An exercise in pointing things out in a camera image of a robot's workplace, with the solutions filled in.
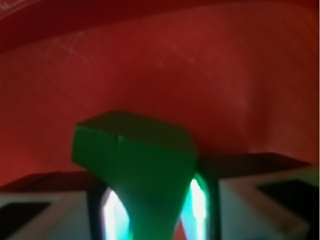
red surface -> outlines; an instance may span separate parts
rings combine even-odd
[[[318,163],[316,1],[148,2],[0,8],[0,185],[78,169],[75,124],[111,109],[185,126],[202,155]]]

green block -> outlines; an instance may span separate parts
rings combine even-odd
[[[180,126],[110,111],[75,127],[72,161],[116,192],[135,240],[173,238],[197,160]]]

green light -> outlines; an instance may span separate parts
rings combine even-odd
[[[208,188],[199,174],[190,183],[181,212],[181,222],[188,240],[208,239]]]
[[[127,210],[111,189],[109,189],[107,201],[103,206],[103,221],[106,240],[129,239],[130,219]]]

red plastic wall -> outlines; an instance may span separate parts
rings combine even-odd
[[[2,5],[0,185],[78,169],[75,124],[111,109],[185,126],[201,155],[318,164],[319,3],[172,2]]]

toy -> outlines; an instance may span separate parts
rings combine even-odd
[[[72,160],[115,191],[134,240],[172,239],[198,160],[184,128],[111,111],[76,126]]]

